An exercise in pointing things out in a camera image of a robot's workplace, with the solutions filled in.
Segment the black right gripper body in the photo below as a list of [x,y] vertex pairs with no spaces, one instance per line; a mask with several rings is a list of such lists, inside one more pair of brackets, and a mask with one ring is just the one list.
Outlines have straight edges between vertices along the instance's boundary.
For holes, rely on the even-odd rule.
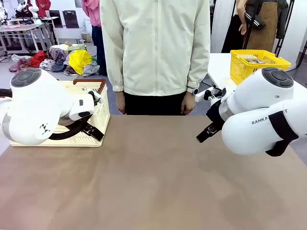
[[209,97],[210,108],[206,115],[211,120],[209,127],[223,127],[225,121],[220,115],[220,106],[222,104],[221,99],[217,97]]

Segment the person's left hand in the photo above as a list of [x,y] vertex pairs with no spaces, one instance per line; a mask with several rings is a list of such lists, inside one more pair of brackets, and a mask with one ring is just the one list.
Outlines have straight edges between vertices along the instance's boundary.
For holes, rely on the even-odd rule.
[[183,115],[188,115],[196,107],[195,95],[186,92],[181,105],[181,113]]

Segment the person's right hand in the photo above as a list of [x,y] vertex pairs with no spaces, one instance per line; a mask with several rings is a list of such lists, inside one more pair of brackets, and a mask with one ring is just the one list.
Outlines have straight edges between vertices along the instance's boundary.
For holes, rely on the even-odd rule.
[[116,102],[117,102],[117,109],[122,113],[126,114],[125,110],[125,95],[124,92],[116,92]]

